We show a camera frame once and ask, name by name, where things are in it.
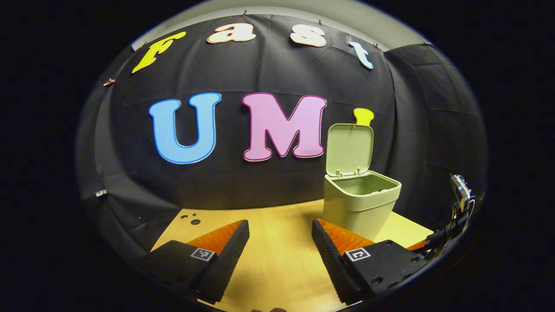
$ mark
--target open lid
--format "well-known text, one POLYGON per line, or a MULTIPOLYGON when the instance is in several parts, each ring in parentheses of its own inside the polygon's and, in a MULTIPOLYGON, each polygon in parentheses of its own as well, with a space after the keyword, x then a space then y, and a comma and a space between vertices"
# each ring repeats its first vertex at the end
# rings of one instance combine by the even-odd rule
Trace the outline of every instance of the open lid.
POLYGON ((336 177, 366 172, 370 167, 373 146, 374 130, 369 125, 332 125, 327 132, 327 174, 336 177))

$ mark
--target trash can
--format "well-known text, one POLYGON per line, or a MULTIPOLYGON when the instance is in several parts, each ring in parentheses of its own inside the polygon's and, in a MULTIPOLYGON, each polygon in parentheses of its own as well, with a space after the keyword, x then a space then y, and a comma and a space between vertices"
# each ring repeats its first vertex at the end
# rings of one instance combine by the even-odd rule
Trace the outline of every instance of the trash can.
POLYGON ((368 170, 374 130, 334 124, 327 135, 323 220, 374 240, 393 210, 401 183, 368 170))

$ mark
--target letter u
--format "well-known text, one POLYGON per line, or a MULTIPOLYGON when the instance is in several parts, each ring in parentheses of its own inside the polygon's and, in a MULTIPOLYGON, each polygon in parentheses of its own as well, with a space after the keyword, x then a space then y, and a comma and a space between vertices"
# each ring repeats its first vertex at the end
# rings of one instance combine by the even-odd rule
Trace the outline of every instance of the letter u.
POLYGON ((175 111, 181 106, 177 99, 154 103, 148 113, 152 116, 154 143, 162 158, 174 164, 192 164, 208 157, 216 146, 214 109, 221 101, 219 93, 200 93, 189 99, 196 109, 198 138, 191 146, 179 144, 175 133, 175 111))

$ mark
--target table surface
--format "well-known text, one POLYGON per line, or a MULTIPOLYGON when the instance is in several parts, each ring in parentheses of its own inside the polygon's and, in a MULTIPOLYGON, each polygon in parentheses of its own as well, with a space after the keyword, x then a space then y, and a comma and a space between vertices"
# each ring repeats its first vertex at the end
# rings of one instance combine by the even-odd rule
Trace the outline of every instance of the table surface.
MULTIPOLYGON (((323 207, 324 200, 321 199, 257 209, 182 209, 153 250, 170 240, 186 243, 245 219, 249 221, 250 238, 224 297, 209 305, 224 311, 251 312, 257 309, 267 312, 275 307, 287 312, 337 311, 346 304, 337 297, 311 236, 312 220, 322 218, 323 207), (200 223, 193 225, 191 221, 194 219, 199 219, 200 223)), ((391 213, 374 241, 391 239, 408 247, 431 233, 431 230, 391 213)))

